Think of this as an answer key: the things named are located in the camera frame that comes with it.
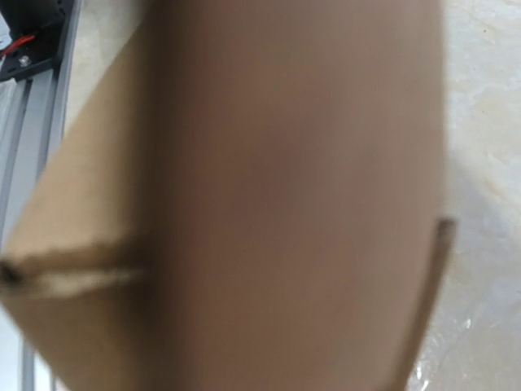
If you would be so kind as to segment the brown cardboard box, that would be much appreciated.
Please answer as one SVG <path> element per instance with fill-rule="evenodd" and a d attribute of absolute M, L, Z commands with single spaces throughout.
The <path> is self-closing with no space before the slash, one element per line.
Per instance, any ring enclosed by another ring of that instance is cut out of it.
<path fill-rule="evenodd" d="M 1 257 L 71 390 L 402 390 L 453 240 L 438 1 L 146 1 Z"/>

